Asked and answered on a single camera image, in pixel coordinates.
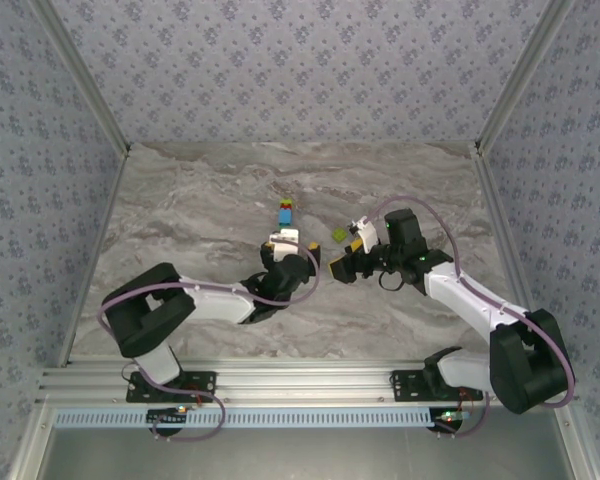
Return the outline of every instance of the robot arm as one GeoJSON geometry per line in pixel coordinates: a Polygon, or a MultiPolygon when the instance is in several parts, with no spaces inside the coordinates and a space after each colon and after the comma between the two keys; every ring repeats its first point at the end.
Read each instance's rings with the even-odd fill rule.
{"type": "Polygon", "coordinates": [[[430,250],[422,237],[418,220],[409,209],[385,216],[389,244],[380,244],[373,225],[361,219],[352,224],[357,238],[345,255],[329,264],[336,280],[353,283],[357,273],[363,278],[381,272],[399,273],[403,285],[414,286],[423,295],[441,302],[471,325],[489,344],[489,354],[476,354],[460,348],[446,349],[425,362],[431,388],[468,387],[494,392],[502,404],[523,413],[567,388],[566,373],[546,342],[530,332],[508,311],[525,316],[556,343],[566,357],[557,322],[545,310],[530,313],[511,305],[470,278],[462,277],[479,293],[505,305],[497,309],[476,296],[459,280],[453,259],[440,250],[430,250]]]}
{"type": "MultiPolygon", "coordinates": [[[[197,285],[196,288],[166,288],[135,295],[107,308],[105,314],[122,356],[133,359],[154,382],[164,385],[182,373],[167,337],[185,320],[214,319],[251,324],[286,308],[235,294],[246,288],[261,299],[288,302],[300,284],[307,283],[316,274],[313,264],[298,255],[297,247],[273,243],[277,239],[297,243],[297,230],[283,229],[272,234],[260,251],[266,271],[240,283],[194,282],[181,276],[172,264],[161,263],[108,295],[103,305],[128,292],[156,284],[197,285]]],[[[309,251],[319,262],[319,246],[312,244],[309,251]]]]}

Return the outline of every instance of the gray marble surface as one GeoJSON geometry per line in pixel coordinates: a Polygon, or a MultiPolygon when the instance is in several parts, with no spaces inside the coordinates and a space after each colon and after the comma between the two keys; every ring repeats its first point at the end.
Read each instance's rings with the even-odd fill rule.
{"type": "MultiPolygon", "coordinates": [[[[72,353],[117,353],[94,314],[109,292],[158,262],[171,262],[191,278],[222,283],[261,271],[259,246],[277,226],[283,197],[294,200],[301,241],[322,245],[318,291],[255,325],[185,322],[170,338],[177,354],[422,359],[455,344],[485,351],[466,323],[413,288],[386,292],[377,277],[347,286],[328,274],[327,261],[345,245],[332,240],[332,230],[406,192],[429,201],[448,221],[465,270],[507,296],[464,144],[136,144],[72,353]]],[[[412,207],[430,247],[450,252],[435,220],[412,207]]],[[[382,222],[376,226],[386,238],[382,222]]]]}

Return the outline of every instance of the yellow object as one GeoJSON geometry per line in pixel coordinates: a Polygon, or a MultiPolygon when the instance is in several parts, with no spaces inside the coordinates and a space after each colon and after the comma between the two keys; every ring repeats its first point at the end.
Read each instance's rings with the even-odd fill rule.
{"type": "MultiPolygon", "coordinates": [[[[351,244],[349,245],[349,248],[351,249],[351,253],[355,252],[356,250],[358,250],[361,246],[363,245],[362,243],[362,239],[361,238],[356,238],[353,242],[351,242],[351,244]]],[[[333,265],[334,263],[340,261],[340,259],[344,257],[344,255],[341,255],[340,257],[336,258],[335,260],[332,260],[329,262],[329,273],[331,274],[331,276],[333,277],[333,270],[331,269],[331,265],[333,265]]]]}
{"type": "Polygon", "coordinates": [[[351,245],[349,245],[351,247],[351,251],[355,252],[357,249],[359,249],[362,246],[362,239],[361,238],[356,238],[353,242],[351,242],[351,245]]]}

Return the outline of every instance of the patterned wallpaper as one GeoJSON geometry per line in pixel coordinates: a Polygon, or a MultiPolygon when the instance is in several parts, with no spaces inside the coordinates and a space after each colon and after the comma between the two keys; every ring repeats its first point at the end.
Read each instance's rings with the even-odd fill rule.
{"type": "Polygon", "coordinates": [[[545,0],[54,0],[128,141],[477,138],[545,0]]]}
{"type": "Polygon", "coordinates": [[[576,3],[489,157],[600,443],[600,0],[576,3]]]}
{"type": "Polygon", "coordinates": [[[25,0],[0,0],[0,480],[56,364],[118,165],[25,0]]]}

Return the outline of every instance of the green block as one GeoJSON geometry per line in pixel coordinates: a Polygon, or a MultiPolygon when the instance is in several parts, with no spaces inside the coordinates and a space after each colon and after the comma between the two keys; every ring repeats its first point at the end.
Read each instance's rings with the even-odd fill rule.
{"type": "Polygon", "coordinates": [[[331,234],[331,236],[333,237],[333,239],[338,242],[338,243],[342,243],[345,241],[345,239],[347,238],[347,232],[346,230],[344,230],[343,228],[336,228],[333,233],[331,234]]]}

